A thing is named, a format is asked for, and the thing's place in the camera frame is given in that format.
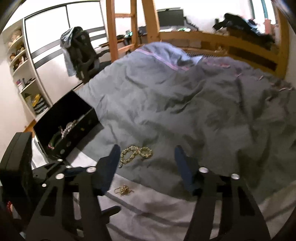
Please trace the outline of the gold chain jewelry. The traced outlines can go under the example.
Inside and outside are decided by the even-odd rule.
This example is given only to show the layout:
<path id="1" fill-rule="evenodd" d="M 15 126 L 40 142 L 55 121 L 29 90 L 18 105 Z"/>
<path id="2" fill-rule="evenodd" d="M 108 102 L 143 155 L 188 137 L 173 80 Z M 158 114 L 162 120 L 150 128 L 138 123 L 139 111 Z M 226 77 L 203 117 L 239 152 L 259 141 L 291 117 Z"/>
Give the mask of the gold chain jewelry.
<path id="1" fill-rule="evenodd" d="M 132 189 L 130 189 L 128 187 L 128 185 L 122 185 L 122 186 L 119 186 L 118 188 L 114 189 L 114 193 L 119 194 L 120 196 L 126 196 L 132 192 L 134 192 L 134 191 Z"/>

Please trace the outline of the white sliding wardrobe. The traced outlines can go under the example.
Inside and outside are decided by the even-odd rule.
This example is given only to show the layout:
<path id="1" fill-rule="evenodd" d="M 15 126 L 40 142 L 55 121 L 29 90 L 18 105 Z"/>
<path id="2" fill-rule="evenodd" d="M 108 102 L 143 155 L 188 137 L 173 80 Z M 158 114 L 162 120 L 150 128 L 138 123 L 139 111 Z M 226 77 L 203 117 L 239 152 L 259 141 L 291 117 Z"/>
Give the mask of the white sliding wardrobe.
<path id="1" fill-rule="evenodd" d="M 100 1 L 63 3 L 39 10 L 23 19 L 31 66 L 50 105 L 82 84 L 74 73 L 68 72 L 65 57 L 65 50 L 74 38 L 75 27 L 88 33 L 94 50 L 107 42 Z"/>

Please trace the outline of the white bookshelf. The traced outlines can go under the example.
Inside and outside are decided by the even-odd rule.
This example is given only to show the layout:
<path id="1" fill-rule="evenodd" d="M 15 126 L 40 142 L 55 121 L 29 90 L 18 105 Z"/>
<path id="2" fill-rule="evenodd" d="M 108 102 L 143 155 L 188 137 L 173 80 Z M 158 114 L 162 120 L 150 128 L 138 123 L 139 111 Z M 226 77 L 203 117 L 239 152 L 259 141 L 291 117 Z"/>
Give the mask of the white bookshelf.
<path id="1" fill-rule="evenodd" d="M 21 19 L 12 24 L 1 33 L 1 37 L 4 41 L 10 74 L 18 88 L 18 94 L 35 121 L 39 121 L 52 104 L 31 58 L 25 21 Z"/>

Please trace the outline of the wooden bed frame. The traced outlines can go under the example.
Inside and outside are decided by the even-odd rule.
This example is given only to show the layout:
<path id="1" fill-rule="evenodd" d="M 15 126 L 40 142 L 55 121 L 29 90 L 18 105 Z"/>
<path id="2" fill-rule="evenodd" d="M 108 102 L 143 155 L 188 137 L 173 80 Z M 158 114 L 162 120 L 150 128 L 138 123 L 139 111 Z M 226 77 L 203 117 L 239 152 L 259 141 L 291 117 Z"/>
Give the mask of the wooden bed frame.
<path id="1" fill-rule="evenodd" d="M 280 34 L 280 42 L 278 45 L 278 53 L 275 54 L 272 51 L 264 49 L 258 45 L 252 44 L 246 40 L 225 35 L 210 34 L 200 31 L 172 31 L 172 32 L 161 32 L 159 27 L 159 18 L 156 12 L 154 1 L 142 1 L 142 6 L 144 9 L 144 17 L 147 25 L 147 41 L 159 42 L 166 40 L 188 40 L 188 41 L 201 41 L 213 44 L 214 47 L 221 47 L 221 51 L 217 50 L 207 50 L 194 47 L 182 47 L 185 51 L 192 51 L 203 55 L 213 55 L 213 56 L 229 56 L 231 58 L 244 61 L 254 68 L 259 68 L 262 71 L 269 72 L 274 76 L 284 79 L 288 67 L 288 57 L 289 57 L 289 27 L 288 21 L 283 14 L 283 10 L 279 6 L 275 6 L 275 16 L 278 21 L 278 30 Z M 138 43 L 138 33 L 137 33 L 137 1 L 130 2 L 130 13 L 127 14 L 116 14 L 114 9 L 114 1 L 106 1 L 106 16 L 107 16 L 107 30 L 109 41 L 117 40 L 116 37 L 116 18 L 130 18 L 132 25 L 132 43 L 120 48 L 119 54 L 122 54 L 128 50 L 135 51 L 141 44 Z M 239 57 L 231 55 L 227 52 L 228 48 L 237 48 L 251 54 L 255 54 L 266 60 L 269 60 L 276 64 L 275 70 L 267 68 L 253 60 L 248 60 L 244 57 Z M 115 54 L 111 55 L 111 61 L 114 62 L 118 59 Z"/>

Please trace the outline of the grey striped duvet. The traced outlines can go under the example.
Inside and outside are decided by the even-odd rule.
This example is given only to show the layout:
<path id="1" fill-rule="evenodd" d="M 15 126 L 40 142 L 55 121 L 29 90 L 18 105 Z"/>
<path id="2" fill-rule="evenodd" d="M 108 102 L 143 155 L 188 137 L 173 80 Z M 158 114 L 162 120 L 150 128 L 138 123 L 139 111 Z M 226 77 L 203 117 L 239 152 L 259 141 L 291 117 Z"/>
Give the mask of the grey striped duvet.
<path id="1" fill-rule="evenodd" d="M 119 168 L 102 208 L 121 210 L 113 240 L 183 240 L 196 198 L 175 162 L 180 145 L 215 174 L 236 174 L 255 198 L 271 237 L 295 207 L 295 87 L 229 57 L 191 57 L 152 43 L 107 66 L 76 92 L 99 124 L 72 150 L 94 165 L 114 145 L 152 150 Z M 114 189 L 128 185 L 126 196 Z"/>

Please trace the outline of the wooden folding table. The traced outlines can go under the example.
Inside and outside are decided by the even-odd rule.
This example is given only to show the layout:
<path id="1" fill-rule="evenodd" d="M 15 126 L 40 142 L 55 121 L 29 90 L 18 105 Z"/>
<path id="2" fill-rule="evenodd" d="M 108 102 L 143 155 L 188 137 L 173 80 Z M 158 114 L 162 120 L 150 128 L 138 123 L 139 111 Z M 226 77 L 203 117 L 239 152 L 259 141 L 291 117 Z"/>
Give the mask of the wooden folding table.
<path id="1" fill-rule="evenodd" d="M 106 50 L 108 52 L 111 53 L 111 55 L 113 56 L 114 54 L 116 56 L 119 56 L 119 49 L 123 48 L 125 46 L 125 39 L 119 39 L 119 40 L 111 40 L 109 42 L 103 43 L 99 45 L 100 49 Z"/>

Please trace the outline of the blue garment on chair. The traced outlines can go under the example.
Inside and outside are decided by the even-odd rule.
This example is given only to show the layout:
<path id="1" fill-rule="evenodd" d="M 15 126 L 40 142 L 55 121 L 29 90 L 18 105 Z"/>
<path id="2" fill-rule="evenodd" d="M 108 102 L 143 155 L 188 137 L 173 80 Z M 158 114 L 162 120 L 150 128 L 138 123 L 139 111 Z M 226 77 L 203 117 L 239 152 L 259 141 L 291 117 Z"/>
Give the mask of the blue garment on chair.
<path id="1" fill-rule="evenodd" d="M 64 60 L 67 68 L 68 76 L 74 76 L 77 74 L 76 70 L 76 48 L 72 44 L 72 40 L 75 35 L 81 32 L 81 27 L 72 27 L 64 32 L 60 37 L 60 47 L 64 55 Z"/>

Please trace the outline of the black clothes pile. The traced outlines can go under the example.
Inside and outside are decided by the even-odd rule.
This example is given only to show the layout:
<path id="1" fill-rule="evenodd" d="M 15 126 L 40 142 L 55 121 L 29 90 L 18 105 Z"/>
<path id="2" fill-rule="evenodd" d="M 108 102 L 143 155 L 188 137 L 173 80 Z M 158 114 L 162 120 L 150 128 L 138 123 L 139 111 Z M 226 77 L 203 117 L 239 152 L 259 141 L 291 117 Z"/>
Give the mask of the black clothes pile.
<path id="1" fill-rule="evenodd" d="M 273 37 L 270 34 L 261 33 L 257 29 L 257 25 L 253 20 L 245 20 L 244 18 L 226 13 L 224 15 L 224 20 L 214 24 L 213 29 L 215 31 L 220 30 L 221 28 L 234 28 L 238 30 L 243 30 L 244 32 L 258 37 L 264 43 L 275 43 Z"/>

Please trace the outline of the green jade bangle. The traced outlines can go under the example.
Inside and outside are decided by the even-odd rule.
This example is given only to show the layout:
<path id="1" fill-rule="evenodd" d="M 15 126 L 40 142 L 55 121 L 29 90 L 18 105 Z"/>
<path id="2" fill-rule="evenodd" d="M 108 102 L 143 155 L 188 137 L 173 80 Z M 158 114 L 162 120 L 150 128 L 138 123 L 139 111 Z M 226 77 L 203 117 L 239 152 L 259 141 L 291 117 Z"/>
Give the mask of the green jade bangle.
<path id="1" fill-rule="evenodd" d="M 51 140 L 49 141 L 49 144 L 48 144 L 48 148 L 50 150 L 55 149 L 55 146 L 56 146 L 57 142 L 60 140 L 61 136 L 62 136 L 61 131 L 58 131 L 53 135 L 53 137 L 51 138 Z"/>

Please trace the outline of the black jewelry box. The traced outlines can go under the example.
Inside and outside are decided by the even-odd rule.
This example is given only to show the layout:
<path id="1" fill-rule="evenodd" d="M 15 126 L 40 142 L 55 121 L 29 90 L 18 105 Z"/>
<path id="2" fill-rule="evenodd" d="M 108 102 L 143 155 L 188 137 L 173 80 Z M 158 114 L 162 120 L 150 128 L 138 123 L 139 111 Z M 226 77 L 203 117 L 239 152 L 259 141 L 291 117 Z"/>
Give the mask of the black jewelry box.
<path id="1" fill-rule="evenodd" d="M 47 157 L 65 159 L 98 124 L 95 109 L 71 90 L 41 117 L 33 130 Z M 58 131 L 62 136 L 55 149 L 50 150 L 49 141 Z"/>

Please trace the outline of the black office chair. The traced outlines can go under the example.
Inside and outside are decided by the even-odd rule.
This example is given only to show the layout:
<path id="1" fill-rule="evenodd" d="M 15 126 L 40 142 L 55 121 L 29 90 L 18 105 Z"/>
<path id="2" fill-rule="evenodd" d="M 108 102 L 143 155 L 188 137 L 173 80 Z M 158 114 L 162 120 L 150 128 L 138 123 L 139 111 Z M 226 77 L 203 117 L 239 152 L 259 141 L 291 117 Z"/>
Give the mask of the black office chair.
<path id="1" fill-rule="evenodd" d="M 100 62 L 99 58 L 108 51 L 105 50 L 97 54 L 91 45 L 89 34 L 85 30 L 75 35 L 72 44 L 76 48 L 76 77 L 84 84 L 111 64 L 111 61 Z"/>

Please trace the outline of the black computer monitor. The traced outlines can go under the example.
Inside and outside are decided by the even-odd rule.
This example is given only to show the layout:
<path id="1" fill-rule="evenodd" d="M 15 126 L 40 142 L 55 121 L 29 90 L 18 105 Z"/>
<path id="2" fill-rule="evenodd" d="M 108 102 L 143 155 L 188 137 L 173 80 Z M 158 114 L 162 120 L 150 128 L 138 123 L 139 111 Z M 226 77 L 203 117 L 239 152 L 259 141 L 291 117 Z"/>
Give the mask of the black computer monitor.
<path id="1" fill-rule="evenodd" d="M 182 9 L 162 9 L 157 13 L 160 27 L 184 25 L 184 12 Z"/>

